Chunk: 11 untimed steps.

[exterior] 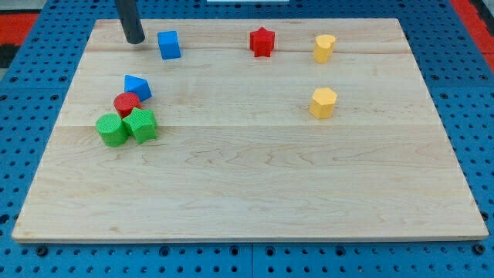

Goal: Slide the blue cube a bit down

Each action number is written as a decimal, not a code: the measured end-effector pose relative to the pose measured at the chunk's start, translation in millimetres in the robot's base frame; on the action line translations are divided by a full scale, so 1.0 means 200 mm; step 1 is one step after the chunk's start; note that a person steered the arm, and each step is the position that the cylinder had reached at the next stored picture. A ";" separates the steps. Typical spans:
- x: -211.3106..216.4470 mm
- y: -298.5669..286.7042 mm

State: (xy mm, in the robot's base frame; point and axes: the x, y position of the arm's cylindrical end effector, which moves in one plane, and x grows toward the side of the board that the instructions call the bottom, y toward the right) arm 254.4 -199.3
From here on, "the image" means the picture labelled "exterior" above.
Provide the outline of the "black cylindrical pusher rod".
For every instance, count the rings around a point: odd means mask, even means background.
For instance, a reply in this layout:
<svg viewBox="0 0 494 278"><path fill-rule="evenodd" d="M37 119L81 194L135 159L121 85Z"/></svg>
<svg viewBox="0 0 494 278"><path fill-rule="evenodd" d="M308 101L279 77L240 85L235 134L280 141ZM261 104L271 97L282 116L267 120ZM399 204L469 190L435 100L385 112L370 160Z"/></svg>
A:
<svg viewBox="0 0 494 278"><path fill-rule="evenodd" d="M130 44L142 43L145 40L145 34L137 9L137 1L115 0L115 6L126 41Z"/></svg>

